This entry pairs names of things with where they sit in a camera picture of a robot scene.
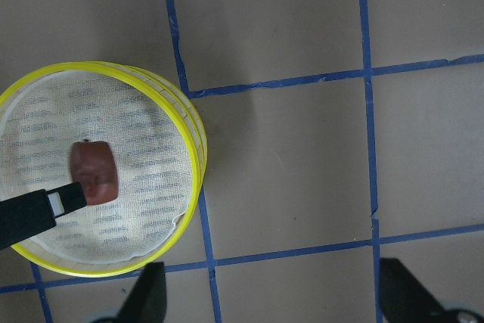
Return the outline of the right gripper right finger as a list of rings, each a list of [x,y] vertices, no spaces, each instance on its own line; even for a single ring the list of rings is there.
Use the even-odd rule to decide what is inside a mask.
[[[380,259],[379,304],[388,322],[453,322],[454,314],[396,258]]]

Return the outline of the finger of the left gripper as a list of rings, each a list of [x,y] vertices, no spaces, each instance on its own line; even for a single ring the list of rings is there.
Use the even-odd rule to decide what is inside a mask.
[[[41,189],[1,202],[1,248],[54,228],[56,219],[87,206],[78,182]]]

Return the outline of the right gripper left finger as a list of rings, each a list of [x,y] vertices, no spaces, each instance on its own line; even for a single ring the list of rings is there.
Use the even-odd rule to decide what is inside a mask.
[[[166,272],[163,262],[148,263],[117,314],[118,322],[164,322]]]

